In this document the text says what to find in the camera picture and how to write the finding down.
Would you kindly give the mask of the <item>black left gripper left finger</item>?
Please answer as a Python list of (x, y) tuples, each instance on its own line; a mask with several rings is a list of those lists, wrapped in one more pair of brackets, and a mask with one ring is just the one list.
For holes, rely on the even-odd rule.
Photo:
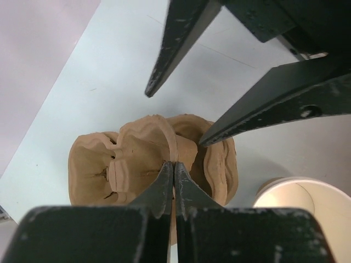
[(19, 224), (4, 262), (169, 262), (173, 164), (128, 205), (46, 206)]

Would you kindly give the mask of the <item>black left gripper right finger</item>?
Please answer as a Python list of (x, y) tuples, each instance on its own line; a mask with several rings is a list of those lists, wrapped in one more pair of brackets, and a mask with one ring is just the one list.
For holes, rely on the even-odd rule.
[(179, 262), (335, 262), (320, 225), (299, 208), (224, 208), (174, 166)]

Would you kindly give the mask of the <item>stack of brown paper cups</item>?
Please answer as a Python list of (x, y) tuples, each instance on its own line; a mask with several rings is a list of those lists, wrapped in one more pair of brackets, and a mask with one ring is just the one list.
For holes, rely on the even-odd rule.
[(340, 204), (350, 196), (318, 179), (306, 177), (273, 178), (262, 184), (253, 207), (296, 207), (315, 212), (316, 203)]

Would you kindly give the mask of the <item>brown pulp cup carrier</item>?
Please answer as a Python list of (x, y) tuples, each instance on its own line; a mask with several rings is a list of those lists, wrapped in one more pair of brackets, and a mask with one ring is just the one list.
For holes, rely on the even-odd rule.
[[(197, 145), (198, 153), (194, 163), (190, 168), (185, 166), (190, 177), (218, 204), (228, 204), (236, 194), (239, 184), (233, 139), (203, 147), (200, 145), (200, 139), (211, 127), (212, 122), (187, 114), (165, 119), (177, 135)], [(117, 198), (112, 196), (107, 178), (110, 162), (115, 158), (113, 147), (119, 133), (120, 130), (91, 133), (81, 135), (75, 140), (68, 158), (71, 204), (122, 205), (117, 204)]]

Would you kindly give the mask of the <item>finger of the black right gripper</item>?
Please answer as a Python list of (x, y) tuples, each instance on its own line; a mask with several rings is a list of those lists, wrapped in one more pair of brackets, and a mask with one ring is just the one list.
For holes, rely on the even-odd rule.
[(160, 52), (145, 89), (147, 97), (162, 87), (221, 8), (220, 1), (169, 1)]

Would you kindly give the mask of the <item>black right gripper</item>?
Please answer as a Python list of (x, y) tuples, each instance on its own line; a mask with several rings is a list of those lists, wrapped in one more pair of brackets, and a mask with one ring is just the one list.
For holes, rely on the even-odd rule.
[(200, 145), (283, 123), (350, 114), (350, 1), (221, 3), (260, 42), (278, 38), (304, 61), (269, 70), (203, 134)]

